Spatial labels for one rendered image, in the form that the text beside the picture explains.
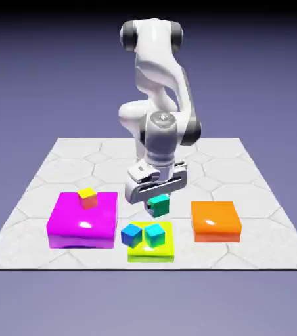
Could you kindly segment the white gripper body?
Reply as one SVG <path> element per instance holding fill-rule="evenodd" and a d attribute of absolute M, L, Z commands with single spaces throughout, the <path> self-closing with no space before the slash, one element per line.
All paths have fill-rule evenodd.
<path fill-rule="evenodd" d="M 129 175 L 126 178 L 125 198 L 130 204 L 146 202 L 162 194 L 170 194 L 187 185 L 187 165 L 176 165 L 173 177 L 163 183 L 135 182 Z"/>

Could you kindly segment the small green cube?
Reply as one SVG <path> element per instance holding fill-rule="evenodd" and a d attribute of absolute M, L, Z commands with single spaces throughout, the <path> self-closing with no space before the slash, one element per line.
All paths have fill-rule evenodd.
<path fill-rule="evenodd" d="M 150 201 L 152 203 L 152 206 L 154 207 L 154 214 L 152 215 L 154 218 L 169 213 L 170 210 L 169 194 L 162 194 L 159 196 L 155 196 L 153 198 L 150 198 L 148 201 Z"/>

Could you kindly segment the small cyan cube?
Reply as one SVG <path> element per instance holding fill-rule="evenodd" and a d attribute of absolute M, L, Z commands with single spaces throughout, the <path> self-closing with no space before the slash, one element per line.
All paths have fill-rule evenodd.
<path fill-rule="evenodd" d="M 165 244 L 166 233 L 160 224 L 154 223 L 145 227 L 144 237 L 148 246 L 155 248 Z"/>

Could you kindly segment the small blue cube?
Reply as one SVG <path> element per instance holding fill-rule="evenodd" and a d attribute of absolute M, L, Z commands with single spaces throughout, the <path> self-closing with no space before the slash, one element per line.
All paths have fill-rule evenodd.
<path fill-rule="evenodd" d="M 134 248 L 139 243 L 142 242 L 143 233 L 142 228 L 134 225 L 132 223 L 128 224 L 122 231 L 121 231 L 121 241 L 124 245 Z"/>

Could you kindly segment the small yellow cube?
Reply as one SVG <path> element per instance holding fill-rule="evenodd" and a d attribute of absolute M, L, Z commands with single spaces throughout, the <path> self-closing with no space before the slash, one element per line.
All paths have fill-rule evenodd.
<path fill-rule="evenodd" d="M 85 210 L 94 208 L 98 204 L 97 192 L 91 187 L 79 190 L 78 199 L 81 207 Z"/>

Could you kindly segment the large yellow-green box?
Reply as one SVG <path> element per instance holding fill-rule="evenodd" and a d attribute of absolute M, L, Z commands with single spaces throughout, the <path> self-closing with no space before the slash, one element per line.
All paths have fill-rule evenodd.
<path fill-rule="evenodd" d="M 145 241 L 144 229 L 146 226 L 158 223 L 165 230 L 166 238 L 165 244 L 151 248 Z M 143 239 L 136 247 L 127 247 L 127 260 L 129 262 L 173 262 L 174 261 L 174 241 L 173 241 L 173 228 L 171 222 L 132 222 L 142 228 Z"/>

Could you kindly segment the large magenta box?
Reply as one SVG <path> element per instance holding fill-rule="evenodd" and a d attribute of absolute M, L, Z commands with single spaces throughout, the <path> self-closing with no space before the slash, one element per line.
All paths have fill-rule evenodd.
<path fill-rule="evenodd" d="M 76 192 L 60 193 L 47 222 L 51 249 L 114 247 L 118 222 L 118 194 L 97 194 L 97 206 L 84 209 Z"/>

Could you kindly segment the large orange box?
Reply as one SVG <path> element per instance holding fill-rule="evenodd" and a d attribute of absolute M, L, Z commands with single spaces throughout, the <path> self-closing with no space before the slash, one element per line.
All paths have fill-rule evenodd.
<path fill-rule="evenodd" d="M 192 201 L 195 242 L 240 242 L 242 224 L 232 201 Z"/>

